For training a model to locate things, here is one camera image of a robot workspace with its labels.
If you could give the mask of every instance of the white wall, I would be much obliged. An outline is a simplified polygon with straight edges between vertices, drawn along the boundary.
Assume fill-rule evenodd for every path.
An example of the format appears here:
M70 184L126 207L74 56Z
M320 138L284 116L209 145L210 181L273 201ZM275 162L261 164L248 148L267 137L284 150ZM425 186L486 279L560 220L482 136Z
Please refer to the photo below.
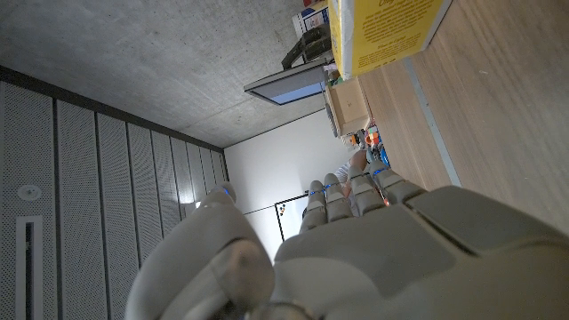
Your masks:
M281 231L278 228L278 220L276 219L275 208L259 210L246 214L245 217L251 223L252 228L257 233L260 241L265 247L271 261L274 260L278 246L283 242Z
M237 208L247 213L271 206L270 210L246 216L269 255L282 242L272 205L301 195L312 180L323 181L328 172L335 172L354 152L333 137L325 110L224 151L229 180L237 193Z

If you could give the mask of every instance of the screen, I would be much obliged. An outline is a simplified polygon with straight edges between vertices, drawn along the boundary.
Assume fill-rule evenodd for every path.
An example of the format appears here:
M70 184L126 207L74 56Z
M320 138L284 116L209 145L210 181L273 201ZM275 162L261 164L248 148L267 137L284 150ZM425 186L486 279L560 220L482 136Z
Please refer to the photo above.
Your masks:
M325 89L324 63L316 62L267 76L244 89L279 106L322 93Z

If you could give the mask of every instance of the robotic hand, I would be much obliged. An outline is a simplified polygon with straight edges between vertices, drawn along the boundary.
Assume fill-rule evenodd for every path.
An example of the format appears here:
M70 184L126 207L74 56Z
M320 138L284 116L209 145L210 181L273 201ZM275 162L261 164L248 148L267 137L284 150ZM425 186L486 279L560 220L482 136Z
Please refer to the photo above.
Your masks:
M280 246L274 266L233 188L218 186L147 258L126 318L569 315L565 235L461 188L426 192L381 161L369 175L350 168L349 178L361 217L335 176L313 181L300 233Z

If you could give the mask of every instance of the yellow box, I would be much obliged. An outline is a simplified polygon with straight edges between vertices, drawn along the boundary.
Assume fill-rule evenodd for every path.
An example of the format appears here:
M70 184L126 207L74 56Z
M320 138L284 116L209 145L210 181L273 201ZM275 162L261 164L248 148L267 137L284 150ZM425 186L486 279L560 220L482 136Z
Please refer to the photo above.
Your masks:
M425 50L452 0L328 0L344 79Z

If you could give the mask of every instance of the colorful object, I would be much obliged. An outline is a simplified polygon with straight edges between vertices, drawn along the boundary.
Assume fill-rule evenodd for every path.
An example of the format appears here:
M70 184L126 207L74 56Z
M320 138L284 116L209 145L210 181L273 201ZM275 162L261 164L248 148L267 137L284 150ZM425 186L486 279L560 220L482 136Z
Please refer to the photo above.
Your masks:
M370 146L379 144L381 142L380 139L380 135L377 132L373 132L367 135L367 137L365 137L365 143L367 143Z

